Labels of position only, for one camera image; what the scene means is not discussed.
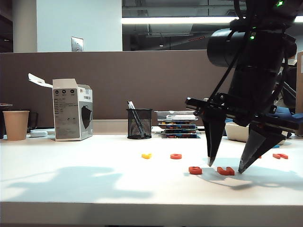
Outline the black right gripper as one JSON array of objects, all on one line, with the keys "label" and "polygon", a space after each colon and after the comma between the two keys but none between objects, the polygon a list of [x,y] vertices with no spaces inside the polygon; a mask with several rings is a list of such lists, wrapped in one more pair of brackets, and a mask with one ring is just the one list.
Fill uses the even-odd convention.
[{"label": "black right gripper", "polygon": [[208,165],[212,166],[220,146],[225,120],[232,119],[239,126],[249,126],[239,173],[243,173],[260,156],[286,139],[282,131],[299,129],[299,115],[286,107],[274,105],[280,86],[273,90],[273,79],[242,77],[235,72],[227,94],[217,93],[206,101],[188,97],[186,104],[195,107],[205,127]]}]

